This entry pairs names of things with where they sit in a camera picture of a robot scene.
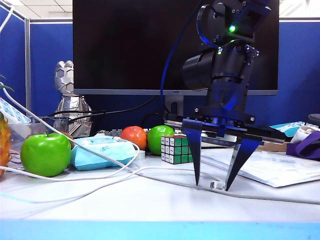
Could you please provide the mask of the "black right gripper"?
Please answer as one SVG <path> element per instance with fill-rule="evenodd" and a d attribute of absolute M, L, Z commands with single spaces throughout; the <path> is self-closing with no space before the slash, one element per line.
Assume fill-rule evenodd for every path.
<path fill-rule="evenodd" d="M 194 109 L 194 117 L 169 113 L 165 123 L 181 128 L 188 139 L 193 158 L 195 183 L 199 185 L 201 165 L 201 133 L 210 132 L 239 138 L 234 147 L 227 171 L 224 190 L 228 191 L 248 158 L 263 141 L 282 143 L 284 133 L 272 128 L 252 127 L 255 116 L 245 112 L 249 77 L 242 74 L 184 74 L 185 85 L 193 91 L 207 91 L 203 107 Z"/>

